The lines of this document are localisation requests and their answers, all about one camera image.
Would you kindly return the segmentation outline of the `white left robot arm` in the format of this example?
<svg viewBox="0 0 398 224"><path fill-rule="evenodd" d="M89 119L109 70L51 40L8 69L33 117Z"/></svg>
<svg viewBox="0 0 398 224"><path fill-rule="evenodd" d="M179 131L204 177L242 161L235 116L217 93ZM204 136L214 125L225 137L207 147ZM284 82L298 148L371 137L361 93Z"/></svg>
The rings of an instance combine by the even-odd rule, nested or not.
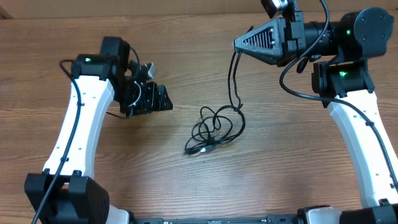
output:
<svg viewBox="0 0 398 224"><path fill-rule="evenodd" d="M130 59L135 50L120 37L105 37L98 54L80 54L65 69L70 100L54 149L39 174L27 175L24 190L34 223L134 223L128 210L111 205L95 182L95 155L112 102L119 117L167 111L173 104L153 81L155 65Z"/></svg>

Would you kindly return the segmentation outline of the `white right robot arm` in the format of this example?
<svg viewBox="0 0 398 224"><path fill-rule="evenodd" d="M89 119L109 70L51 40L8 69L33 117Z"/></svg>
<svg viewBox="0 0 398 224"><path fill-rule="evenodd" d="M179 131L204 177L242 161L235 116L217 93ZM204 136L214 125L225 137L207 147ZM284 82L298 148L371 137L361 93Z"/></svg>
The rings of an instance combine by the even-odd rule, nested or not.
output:
<svg viewBox="0 0 398 224"><path fill-rule="evenodd" d="M269 22L233 42L235 51L287 72L313 63L310 100L320 101L337 124L358 178L361 208L329 205L268 215L265 223L396 223L397 156L384 129L371 58L386 53L394 18L380 7L349 12L339 21L305 22L296 1L263 1Z"/></svg>

